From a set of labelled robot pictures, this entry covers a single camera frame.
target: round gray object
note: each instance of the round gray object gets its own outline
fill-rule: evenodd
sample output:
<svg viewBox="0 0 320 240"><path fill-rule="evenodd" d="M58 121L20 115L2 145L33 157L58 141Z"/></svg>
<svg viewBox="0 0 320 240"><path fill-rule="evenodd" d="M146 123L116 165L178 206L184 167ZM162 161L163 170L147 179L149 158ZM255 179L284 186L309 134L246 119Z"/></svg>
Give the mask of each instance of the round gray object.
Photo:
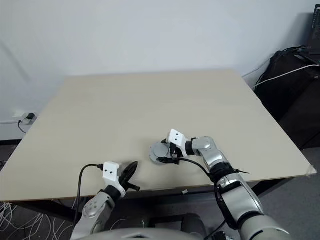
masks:
<svg viewBox="0 0 320 240"><path fill-rule="evenodd" d="M161 142L156 142L152 144L149 150L149 157L150 159L158 164L158 165L164 165L165 163L159 162L157 159L158 158L169 158L169 144L166 143L161 143Z"/></svg>

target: gray carpet floor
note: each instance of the gray carpet floor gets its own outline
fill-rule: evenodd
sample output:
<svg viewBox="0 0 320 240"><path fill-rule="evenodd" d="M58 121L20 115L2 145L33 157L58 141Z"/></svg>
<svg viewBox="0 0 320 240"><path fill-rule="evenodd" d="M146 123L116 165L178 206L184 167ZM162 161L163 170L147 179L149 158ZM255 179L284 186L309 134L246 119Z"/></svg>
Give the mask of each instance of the gray carpet floor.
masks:
<svg viewBox="0 0 320 240"><path fill-rule="evenodd" d="M9 159L15 147L16 146L13 145L0 146L0 169ZM320 169L320 148L307 149L303 154L317 170ZM265 212L288 230L293 239L318 240L320 238L320 176L318 174L310 177L295 178L260 199ZM62 203L71 206L73 201L62 200ZM130 217L160 217L182 215L185 213L198 214L203 220L208 232L216 228L223 221L222 214L213 195L210 193L203 193L199 195L186 195L184 196L183 202L163 202L162 204L157 205L128 205L119 202L111 215L107 229L119 219L127 219ZM38 213L36 212L18 207L13 212L11 222L15 226L22 226L37 215ZM50 217L49 220L51 226L54 221L56 230L63 223L63 221L59 219L54 220L53 217ZM45 240L47 237L47 239L50 240L55 239L53 233L48 236L50 232L49 220L46 216L43 217L38 232L31 237L32 240ZM61 227L57 238L61 234L61 230L64 230L70 225L70 222L65 222ZM32 230L33 233L37 227L38 225L34 227ZM178 229L180 223L162 224L159 227ZM238 232L231 230L228 226L225 226L222 230L234 240L240 239ZM12 226L9 226L5 231L0 233L0 240L6 240L14 231L15 229ZM28 239L29 234L30 228L18 230L11 235L9 239ZM59 240L69 239L70 234L71 228L64 231Z"/></svg>

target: white wall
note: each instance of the white wall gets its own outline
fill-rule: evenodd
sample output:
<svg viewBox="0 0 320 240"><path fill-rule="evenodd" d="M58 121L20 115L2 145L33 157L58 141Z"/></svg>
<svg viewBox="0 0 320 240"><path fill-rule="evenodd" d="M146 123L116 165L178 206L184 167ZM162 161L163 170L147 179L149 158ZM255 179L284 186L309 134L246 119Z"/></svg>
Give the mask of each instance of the white wall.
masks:
<svg viewBox="0 0 320 240"><path fill-rule="evenodd" d="M15 111L41 112L67 75L208 68L244 75L276 50L304 43L317 2L0 0L0 123ZM0 124L0 140L21 137L16 124Z"/></svg>

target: beige tabletop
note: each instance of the beige tabletop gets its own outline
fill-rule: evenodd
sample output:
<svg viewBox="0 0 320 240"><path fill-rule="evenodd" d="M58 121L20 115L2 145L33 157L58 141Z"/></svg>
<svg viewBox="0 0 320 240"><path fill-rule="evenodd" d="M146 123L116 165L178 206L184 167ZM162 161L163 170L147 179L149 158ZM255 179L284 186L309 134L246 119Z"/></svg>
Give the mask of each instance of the beige tabletop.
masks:
<svg viewBox="0 0 320 240"><path fill-rule="evenodd" d="M131 182L142 190L210 185L190 163L151 162L150 146L170 129L212 137L235 169L250 172L246 181L316 172L232 70L73 76L1 171L0 200L75 197L81 168L106 161L138 161ZM87 168L81 195L104 187L102 172Z"/></svg>

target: wooden table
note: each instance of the wooden table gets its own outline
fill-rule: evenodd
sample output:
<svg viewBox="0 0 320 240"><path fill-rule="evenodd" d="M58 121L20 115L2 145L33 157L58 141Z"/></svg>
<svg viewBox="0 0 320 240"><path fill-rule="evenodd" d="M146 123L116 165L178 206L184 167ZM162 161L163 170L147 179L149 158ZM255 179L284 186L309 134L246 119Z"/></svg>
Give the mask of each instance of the wooden table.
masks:
<svg viewBox="0 0 320 240"><path fill-rule="evenodd" d="M235 169L250 172L246 181L316 173L232 70L72 76L0 173L0 201L75 197L81 168L106 161L139 161L131 182L145 191L210 185L192 164L150 161L150 146L172 128L212 137ZM82 196L104 187L101 171L85 170Z"/></svg>

